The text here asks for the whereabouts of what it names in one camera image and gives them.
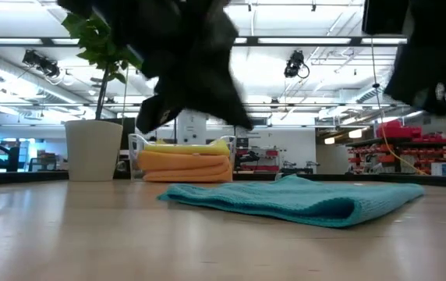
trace potted plant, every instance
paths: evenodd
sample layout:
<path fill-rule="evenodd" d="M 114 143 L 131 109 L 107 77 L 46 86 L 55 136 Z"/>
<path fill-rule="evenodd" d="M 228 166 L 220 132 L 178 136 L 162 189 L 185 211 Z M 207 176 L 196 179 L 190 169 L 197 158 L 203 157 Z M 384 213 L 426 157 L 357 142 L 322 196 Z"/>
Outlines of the potted plant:
<path fill-rule="evenodd" d="M 122 126 L 100 121 L 107 83 L 117 79 L 126 84 L 127 79 L 121 71 L 129 65 L 139 69 L 141 61 L 126 47 L 116 46 L 110 27 L 94 14 L 86 19 L 69 12 L 62 25 L 71 38 L 79 39 L 77 44 L 83 51 L 77 56 L 104 71 L 95 120 L 69 121 L 65 124 L 69 178 L 73 181 L 112 180 Z"/>

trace wooden table surface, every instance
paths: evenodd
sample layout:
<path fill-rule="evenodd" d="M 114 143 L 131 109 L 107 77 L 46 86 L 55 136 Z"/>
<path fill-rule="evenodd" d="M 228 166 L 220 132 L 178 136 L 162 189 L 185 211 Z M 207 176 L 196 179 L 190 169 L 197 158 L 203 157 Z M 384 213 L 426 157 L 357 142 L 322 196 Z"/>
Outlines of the wooden table surface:
<path fill-rule="evenodd" d="M 0 281 L 446 280 L 446 188 L 349 229 L 157 201 L 164 184 L 0 187 Z"/>

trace teal towel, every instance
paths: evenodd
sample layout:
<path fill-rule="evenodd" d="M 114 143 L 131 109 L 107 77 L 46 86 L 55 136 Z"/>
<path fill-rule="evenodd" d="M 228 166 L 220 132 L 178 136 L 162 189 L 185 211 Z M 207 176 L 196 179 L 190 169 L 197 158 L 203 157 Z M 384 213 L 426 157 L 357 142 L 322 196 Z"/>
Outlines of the teal towel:
<path fill-rule="evenodd" d="M 217 188 L 176 183 L 158 199 L 314 226 L 346 227 L 385 215 L 423 194 L 421 186 L 411 183 L 356 186 L 287 176 L 273 183 L 225 183 Z"/>

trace white flower pot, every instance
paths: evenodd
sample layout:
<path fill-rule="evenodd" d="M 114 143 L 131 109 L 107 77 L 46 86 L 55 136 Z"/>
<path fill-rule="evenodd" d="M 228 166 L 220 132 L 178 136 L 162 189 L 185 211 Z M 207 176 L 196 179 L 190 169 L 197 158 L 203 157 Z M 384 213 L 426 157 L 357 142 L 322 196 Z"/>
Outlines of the white flower pot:
<path fill-rule="evenodd" d="M 121 146 L 121 125 L 97 120 L 68 121 L 65 134 L 71 181 L 113 179 Z"/>

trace stack of towels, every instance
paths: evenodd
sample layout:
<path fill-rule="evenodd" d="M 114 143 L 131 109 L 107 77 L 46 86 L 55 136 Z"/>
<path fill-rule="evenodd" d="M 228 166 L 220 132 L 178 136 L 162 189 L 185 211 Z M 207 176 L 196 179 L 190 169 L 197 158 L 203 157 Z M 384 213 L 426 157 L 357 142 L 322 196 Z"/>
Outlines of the stack of towels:
<path fill-rule="evenodd" d="M 231 182 L 230 150 L 224 140 L 209 145 L 148 144 L 138 154 L 138 167 L 148 182 Z"/>

